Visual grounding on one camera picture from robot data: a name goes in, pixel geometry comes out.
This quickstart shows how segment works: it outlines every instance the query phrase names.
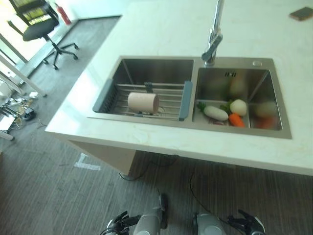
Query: black cable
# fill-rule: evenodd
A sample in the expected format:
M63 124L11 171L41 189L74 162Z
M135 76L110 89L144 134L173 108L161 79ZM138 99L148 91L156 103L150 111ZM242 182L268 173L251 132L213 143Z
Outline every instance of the black cable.
M190 191L191 191L192 195L194 196L195 200L196 200L207 212L209 212L209 213L212 214L212 212L211 212L209 209L207 209L207 208L200 202L200 200L195 196L195 193L194 193L194 191L192 190L191 182L192 182L192 178L193 178L194 174L195 174L195 169L193 170L193 172L192 172L192 174L191 174L191 176L190 176L190 181L189 181L189 188L190 188Z
M177 158L178 158L178 157L176 157L176 158L174 159L174 161L172 161L171 163L169 163L169 164L164 164L164 165L160 165L160 164L157 164L157 163L155 163L155 162L153 162L153 161L149 161L148 164L147 164L147 166L146 166L146 168L143 170L143 172L142 172L139 176L137 176L136 178L133 178L133 179L126 179L125 177L122 176L121 173L119 173L119 176L120 176L123 180L126 180L126 181L136 181L136 180L138 180L139 178L141 178L141 177L147 172L147 170L148 170L150 164L155 165L155 166L157 166L157 167L168 167L168 166L173 165L173 164L176 162Z
M190 176L190 180L189 180L189 188L190 188L190 191L191 191L191 194L193 195L193 197L195 198L195 200L203 207L203 209L205 209L207 212L209 212L210 214L213 214L209 209L207 209L201 202L200 202L200 200L196 197L196 195L195 195L195 193L194 193L194 191L192 190L192 178L193 178L193 176L194 176L194 174L195 174L195 168L196 167L194 167L194 170L193 170L193 172L192 172L192 174L191 174L191 176ZM228 226L230 226L230 224L228 224L225 220L223 220L223 219L221 219L220 217L218 217L218 216L216 216L221 222L223 222L223 223L225 223L225 224L227 224ZM244 235L239 229L237 229L237 228L234 228L235 230L237 230L241 235Z

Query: chair base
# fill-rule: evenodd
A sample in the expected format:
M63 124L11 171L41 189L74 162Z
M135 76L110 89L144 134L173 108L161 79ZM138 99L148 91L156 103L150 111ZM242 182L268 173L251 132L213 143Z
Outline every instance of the chair base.
M44 39L45 39L46 41L51 41L51 43L52 43L52 45L53 45L53 47L54 47L54 51L51 52L48 56L46 56L46 57L43 59L43 63L44 63L44 64L49 64L49 62L47 61L47 58L49 58L49 57L51 57L52 55L54 55L53 68L54 68L55 70L59 70L59 68L56 66L56 62L57 62L57 59L58 59L58 56L59 56L59 55L62 55L63 53L64 53L64 54L69 54L69 55L72 55L72 56L73 56L73 59L74 59L74 60L77 60L77 59L78 59L78 57L77 57L76 54L74 54L73 52L70 52L70 51L68 51L68 50L65 50L65 48L72 47L72 46L74 46L74 48L75 48L76 50L78 50L79 48L78 48L78 46L77 46L75 43L71 43L71 44L68 44L68 45L63 46L63 47L58 47L58 45L56 45L49 37L44 37Z

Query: white wall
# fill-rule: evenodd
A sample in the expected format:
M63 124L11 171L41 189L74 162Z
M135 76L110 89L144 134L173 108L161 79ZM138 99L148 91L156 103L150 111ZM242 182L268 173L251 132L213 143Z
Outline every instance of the white wall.
M122 15L134 1L143 0L56 0L71 20Z

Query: dish rack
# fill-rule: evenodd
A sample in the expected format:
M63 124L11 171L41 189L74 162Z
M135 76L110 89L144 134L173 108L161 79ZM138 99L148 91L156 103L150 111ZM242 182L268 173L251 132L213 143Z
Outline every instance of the dish rack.
M115 115L127 115L144 118L163 118L183 121L188 116L192 83L152 83L142 85L114 83L108 79L97 99L93 111ZM134 112L128 107L130 92L154 93L159 97L159 109L156 114Z

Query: paper cup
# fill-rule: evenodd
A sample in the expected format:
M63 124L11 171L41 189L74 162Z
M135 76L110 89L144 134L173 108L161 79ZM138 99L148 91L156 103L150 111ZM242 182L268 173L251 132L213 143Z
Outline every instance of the paper cup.
M159 99L156 94L131 92L128 95L128 106L135 112L155 114L158 111Z

